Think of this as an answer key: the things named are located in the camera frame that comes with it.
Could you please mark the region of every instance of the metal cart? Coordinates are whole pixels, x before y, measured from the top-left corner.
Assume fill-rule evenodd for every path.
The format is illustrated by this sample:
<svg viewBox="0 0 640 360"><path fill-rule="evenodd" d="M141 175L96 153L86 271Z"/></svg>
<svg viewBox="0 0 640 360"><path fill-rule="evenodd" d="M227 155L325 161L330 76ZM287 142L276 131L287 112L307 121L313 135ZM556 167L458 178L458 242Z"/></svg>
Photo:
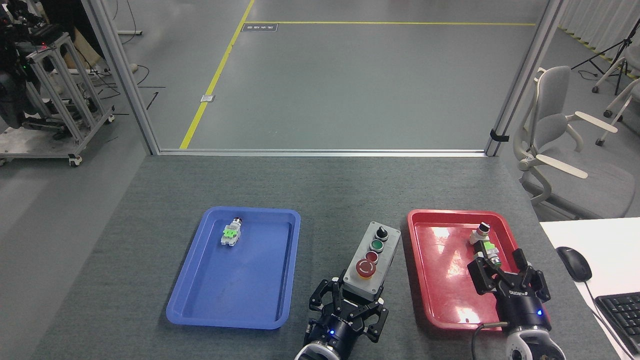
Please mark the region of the metal cart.
<svg viewBox="0 0 640 360"><path fill-rule="evenodd" d="M57 140L48 131L9 128L0 134L0 165L14 158L66 158L69 165L77 167L82 162L80 153L98 129L114 121L113 107L106 108L101 103L89 75L79 71L79 76L72 77L61 54L63 49L71 56L77 69L84 69L68 33L63 33L53 44L39 46L26 57L57 113L52 113L52 108L43 102L36 86L29 82L27 96L42 119L65 129L70 136ZM47 58L60 75L64 86L62 94L68 99L63 99L51 83L43 66ZM75 118L68 106L77 111Z"/></svg>

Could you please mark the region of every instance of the metal frame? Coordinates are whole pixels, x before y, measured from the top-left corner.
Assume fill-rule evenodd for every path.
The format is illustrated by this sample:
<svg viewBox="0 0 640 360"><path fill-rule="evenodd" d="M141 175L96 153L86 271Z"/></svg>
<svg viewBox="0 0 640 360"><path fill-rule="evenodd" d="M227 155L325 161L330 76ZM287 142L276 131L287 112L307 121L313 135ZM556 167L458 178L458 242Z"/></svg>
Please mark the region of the metal frame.
<svg viewBox="0 0 640 360"><path fill-rule="evenodd" d="M76 67L82 68L83 63L71 42L67 33L63 33L56 41L48 46L38 47L36 51L26 56L29 66L33 69L40 84L49 94L58 114L53 116L49 108L43 102L39 91L34 84L27 82L26 92L31 104L35 106L43 119L54 120L51 127L67 128L72 138L55 140L52 133L26 128L7 129L0 134L0 156L2 160L13 158L69 158L71 165L77 166L82 161L80 153L93 138L105 121L113 121L111 108L105 108L93 88L88 75L81 73L81 82L71 77L67 64L62 57L61 50L65 49L71 56ZM65 100L56 91L51 79L44 69L43 61L49 59L64 84L64 94L69 96L73 106L78 110L81 118L74 120L73 115L67 109ZM83 91L88 92L89 98L97 107L91 112L78 85L82 84Z"/></svg>
<svg viewBox="0 0 640 360"><path fill-rule="evenodd" d="M527 95L533 84L533 77L536 75L538 68L542 64L542 59L547 52L551 39L560 23L560 17L566 7L565 0L548 0L545 13L540 19L540 23L536 29L536 35L531 41L529 51L527 52L520 70L513 80L511 89L507 94L507 98L502 105L500 115L493 126L496 134L506 135L516 112L520 109L525 95ZM493 138L489 139L485 147L487 156L498 156L500 144Z"/></svg>
<svg viewBox="0 0 640 360"><path fill-rule="evenodd" d="M82 3L93 26L95 36L104 50L105 60L111 69L111 73L129 101L132 114L136 118L145 139L147 150L151 155L159 155L160 148L151 128L149 114L133 78L133 73L129 69L129 60L118 38L118 32L111 21L111 17L108 15L104 0L82 0Z"/></svg>
<svg viewBox="0 0 640 360"><path fill-rule="evenodd" d="M484 150L162 149L162 155L263 157L483 158Z"/></svg>

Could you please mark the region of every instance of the yellow floor line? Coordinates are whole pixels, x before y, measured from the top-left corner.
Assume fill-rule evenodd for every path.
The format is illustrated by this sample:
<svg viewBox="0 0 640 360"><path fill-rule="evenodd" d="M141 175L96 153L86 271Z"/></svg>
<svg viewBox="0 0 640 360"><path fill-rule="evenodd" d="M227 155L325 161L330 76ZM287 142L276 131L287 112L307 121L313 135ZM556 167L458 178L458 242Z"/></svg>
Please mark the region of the yellow floor line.
<svg viewBox="0 0 640 360"><path fill-rule="evenodd" d="M220 74L222 74L222 69L225 68L225 64L227 63L227 59L229 57L229 54L231 53L231 48L233 48L234 44L236 43L236 39L238 38L238 35L242 30L244 22L246 21L246 17L249 16L249 12L251 11L253 2L254 0L251 0L249 2L249 5L247 5L246 10L244 11L244 15L242 16L242 19L240 20L240 23L236 28L236 32L234 33L234 36L231 38L231 41L227 46L227 50L225 51L225 54L222 56L222 60L220 60L218 69L216 70L216 73L213 75L213 79L211 79L211 82L209 83L209 87L207 88L207 92L205 94L211 95L213 93L213 89L216 88L216 84L218 83ZM193 137L193 134L196 132L196 129L198 128L198 124L200 123L200 119L202 118L202 114L204 113L204 110L207 108L207 104L208 102L200 103L200 106L198 107L198 111L196 111L196 115L193 117L193 121L191 121L189 130L187 130L186 135L184 135L184 139L182 139L182 144L180 145L181 149L186 149L187 147L189 147L191 138Z"/></svg>
<svg viewBox="0 0 640 360"><path fill-rule="evenodd" d="M396 22L396 21L247 21L248 24L364 24L364 25L501 25L534 26L532 22Z"/></svg>

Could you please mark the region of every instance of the green button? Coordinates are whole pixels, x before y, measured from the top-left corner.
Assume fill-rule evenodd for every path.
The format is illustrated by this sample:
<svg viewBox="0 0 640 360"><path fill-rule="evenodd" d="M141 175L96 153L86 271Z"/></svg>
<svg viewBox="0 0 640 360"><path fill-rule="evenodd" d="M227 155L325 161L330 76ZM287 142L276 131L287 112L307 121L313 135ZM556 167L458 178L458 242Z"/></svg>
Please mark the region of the green button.
<svg viewBox="0 0 640 360"><path fill-rule="evenodd" d="M223 233L227 238L233 238L235 235L238 234L238 231L227 229L227 230L224 230Z"/></svg>
<svg viewBox="0 0 640 360"><path fill-rule="evenodd" d="M384 245L382 244L382 241L380 241L380 240L373 240L371 242L371 248L373 250L381 250L383 246Z"/></svg>

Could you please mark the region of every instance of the red button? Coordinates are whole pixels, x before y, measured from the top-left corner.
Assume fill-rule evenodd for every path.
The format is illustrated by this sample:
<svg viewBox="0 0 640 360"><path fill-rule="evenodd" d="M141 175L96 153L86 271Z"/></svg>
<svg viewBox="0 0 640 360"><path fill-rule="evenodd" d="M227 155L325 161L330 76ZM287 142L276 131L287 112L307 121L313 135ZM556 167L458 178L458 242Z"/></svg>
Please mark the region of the red button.
<svg viewBox="0 0 640 360"><path fill-rule="evenodd" d="M371 260L361 259L356 263L356 271L358 272L358 275L368 279L375 274L376 264L371 262Z"/></svg>
<svg viewBox="0 0 640 360"><path fill-rule="evenodd" d="M374 264L378 263L378 253L375 251L369 251L364 256L365 259L371 261Z"/></svg>

